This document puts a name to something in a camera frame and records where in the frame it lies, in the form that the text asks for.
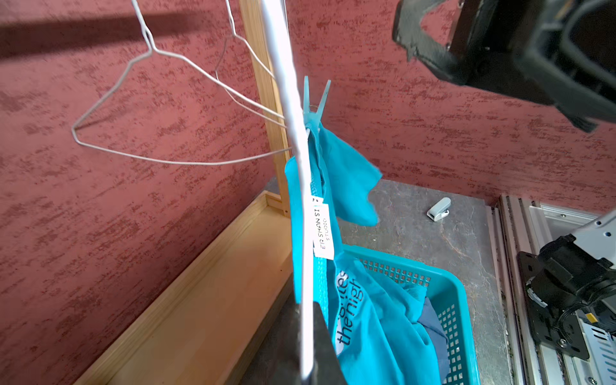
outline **metal hanger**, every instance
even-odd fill
[[[271,115],[280,118],[280,119],[284,119],[284,116],[281,114],[278,114],[275,111],[272,111],[271,109],[255,102],[254,100],[244,96],[243,94],[239,93],[238,91],[234,90],[233,88],[229,87],[228,85],[226,85],[225,83],[223,83],[222,81],[218,80],[217,76],[213,77],[212,75],[210,75],[209,73],[207,73],[206,71],[204,71],[204,69],[202,69],[201,67],[199,67],[197,64],[193,63],[190,59],[188,59],[186,56],[184,55],[180,55],[180,54],[176,54],[175,52],[168,52],[168,51],[164,51],[162,49],[159,49],[158,47],[156,47],[156,43],[154,42],[154,37],[152,36],[152,32],[150,31],[150,29],[148,28],[148,26],[145,24],[145,20],[144,17],[141,13],[141,10],[139,9],[139,5],[137,3],[137,0],[131,0],[132,6],[133,8],[135,8],[135,13],[137,15],[137,19],[139,20],[139,24],[141,25],[141,33],[144,37],[145,43],[148,46],[148,51],[140,54],[136,57],[134,57],[133,59],[131,59],[128,64],[126,65],[126,69],[124,70],[124,72],[122,73],[122,75],[120,76],[120,78],[118,79],[118,81],[116,82],[116,84],[109,90],[107,91],[107,93],[105,93],[98,101],[96,101],[96,103],[90,107],[79,119],[77,119],[77,121],[75,123],[73,123],[73,125],[71,126],[71,132],[73,133],[73,138],[75,140],[75,142],[77,142],[80,145],[86,146],[86,147],[90,147],[90,148],[94,148],[96,150],[100,150],[100,151],[105,151],[105,152],[109,152],[109,153],[113,153],[116,155],[123,155],[123,156],[128,156],[130,158],[135,158],[135,159],[141,159],[141,160],[147,160],[147,161],[153,161],[153,162],[157,162],[157,163],[165,163],[165,164],[182,164],[182,165],[192,165],[192,166],[222,166],[224,164],[232,164],[232,163],[239,163],[239,162],[244,162],[244,161],[249,161],[249,160],[254,160],[254,159],[258,159],[258,158],[263,158],[265,156],[269,156],[269,155],[273,155],[273,154],[277,154],[277,153],[281,153],[284,151],[288,151],[291,148],[284,148],[282,150],[276,150],[276,151],[272,151],[272,152],[268,152],[265,154],[260,154],[260,155],[254,155],[254,156],[249,156],[247,158],[241,158],[241,159],[235,159],[235,160],[229,160],[229,161],[218,161],[218,162],[194,162],[194,161],[171,161],[171,160],[162,160],[162,159],[156,159],[156,158],[150,158],[148,156],[139,156],[139,155],[135,155],[135,154],[131,154],[131,153],[126,153],[126,152],[121,152],[121,151],[116,151],[116,150],[112,150],[110,148],[105,148],[105,147],[101,147],[98,145],[94,145],[94,144],[90,144],[90,143],[85,143],[82,142],[81,140],[79,140],[79,137],[77,136],[77,130],[80,128],[79,125],[81,123],[83,123],[83,121],[94,111],[96,111],[107,99],[109,99],[109,97],[111,97],[111,95],[113,95],[114,92],[116,92],[120,86],[122,85],[122,83],[124,82],[124,80],[126,79],[128,73],[130,72],[132,66],[137,63],[140,62],[143,59],[147,59],[150,56],[152,56],[152,54],[154,52],[156,52],[159,55],[162,56],[168,56],[168,57],[173,57],[176,59],[180,59],[185,61],[186,63],[188,63],[191,67],[193,67],[194,69],[196,69],[197,71],[199,71],[202,75],[206,76],[208,79],[210,79],[211,81],[213,81],[214,83],[218,84],[220,87],[223,87],[228,93],[229,95],[235,95],[237,97],[239,97],[240,99],[244,100],[245,102],[254,105],[255,107],[261,108],[262,110],[266,111],[267,113],[270,113]],[[271,71],[269,71],[268,68],[265,67],[265,65],[259,60],[259,58],[256,57],[256,55],[254,54],[254,51],[252,49],[252,47],[250,47],[250,44],[248,44],[248,42],[242,38],[241,36],[237,35],[235,32],[235,23],[233,21],[233,15],[231,14],[231,7],[229,5],[229,0],[226,0],[227,3],[227,12],[229,14],[229,21],[231,23],[232,26],[232,33],[233,33],[233,37],[234,38],[238,38],[240,40],[242,40],[246,46],[248,47],[251,55],[257,60],[257,62],[269,73],[270,76],[273,77],[273,74]],[[270,119],[256,111],[253,111],[252,109],[247,108],[249,111],[263,117],[266,118],[268,120],[274,121],[273,119]]]
[[[238,39],[238,40],[240,40],[241,42],[243,42],[244,44],[246,44],[246,47],[248,47],[248,50],[250,51],[250,54],[251,54],[251,55],[255,58],[255,60],[257,61],[257,63],[259,63],[259,64],[260,64],[260,66],[261,66],[261,67],[262,67],[262,68],[263,68],[263,69],[267,72],[267,74],[268,74],[269,76],[271,76],[271,77],[272,77],[272,79],[274,79],[274,74],[272,74],[272,72],[269,70],[269,68],[267,68],[267,67],[266,67],[266,66],[265,66],[265,65],[264,65],[264,64],[263,64],[263,63],[259,60],[259,58],[257,57],[257,55],[254,53],[253,48],[250,46],[250,44],[248,44],[248,41],[246,41],[246,39],[244,39],[244,38],[242,38],[240,35],[238,35],[238,34],[237,34],[237,32],[235,31],[235,20],[233,19],[233,13],[231,13],[231,6],[229,5],[229,0],[225,0],[225,2],[227,3],[227,13],[229,14],[229,23],[231,24],[231,35],[230,35],[230,36],[228,36],[228,37],[225,39],[225,45],[224,45],[224,47],[222,48],[222,53],[221,53],[221,56],[220,56],[220,57],[219,57],[219,59],[218,59],[218,63],[216,63],[216,67],[215,67],[215,69],[214,69],[214,74],[216,75],[216,79],[220,80],[220,79],[218,78],[218,67],[220,67],[220,65],[221,65],[221,63],[222,63],[222,58],[224,57],[224,55],[225,55],[225,51],[227,50],[227,44],[229,43],[229,40],[231,40],[231,39]],[[235,103],[237,103],[237,104],[238,104],[241,108],[245,108],[245,109],[247,109],[248,111],[250,111],[250,112],[254,113],[255,115],[259,115],[261,118],[264,118],[265,120],[268,120],[268,121],[270,121],[270,122],[272,122],[272,123],[274,123],[274,124],[277,124],[277,125],[279,125],[279,126],[281,126],[281,127],[286,128],[286,126],[285,126],[284,124],[282,124],[281,122],[279,122],[279,121],[277,121],[277,120],[275,120],[275,119],[272,119],[272,118],[270,118],[270,117],[268,117],[268,116],[265,116],[265,115],[263,115],[262,113],[259,113],[259,112],[255,111],[255,110],[253,110],[252,108],[249,108],[249,107],[248,107],[248,106],[246,106],[246,105],[243,105],[243,104],[242,104],[242,103],[240,103],[240,102],[239,102],[236,98],[234,98],[234,97],[233,97],[233,95],[231,94],[231,92],[229,92],[229,91],[227,91],[227,90],[225,90],[225,91],[229,94],[229,96],[231,97],[231,99],[233,99],[233,101],[234,101]]]

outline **white label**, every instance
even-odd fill
[[[340,271],[336,277],[336,288],[340,298],[340,308],[338,309],[338,324],[334,343],[336,355],[353,342],[353,331],[360,329],[361,317],[355,317],[362,310],[363,287],[355,278],[350,277],[344,271]]]
[[[331,236],[330,207],[323,198],[312,197],[314,215],[314,256],[334,259],[334,240]]]

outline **teal plastic basket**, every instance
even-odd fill
[[[355,256],[375,274],[385,274],[397,283],[425,286],[427,296],[449,337],[450,371],[443,384],[480,385],[471,316],[466,291],[459,279],[446,270],[359,246],[344,245],[344,251]]]

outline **white rod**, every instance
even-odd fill
[[[302,245],[302,298],[299,308],[299,372],[302,382],[309,382],[314,365],[314,316],[313,301],[313,255],[311,212],[312,194],[310,192],[310,160],[308,154],[308,136],[304,126],[298,91],[298,77],[293,66],[291,41],[286,29],[285,17],[280,0],[261,1],[265,36],[274,75],[280,91],[280,102],[285,116],[287,132],[291,137],[298,162],[299,189],[302,197],[303,245]]]

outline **wooden baseboard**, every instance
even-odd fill
[[[75,382],[235,384],[291,292],[291,222],[261,193]]]

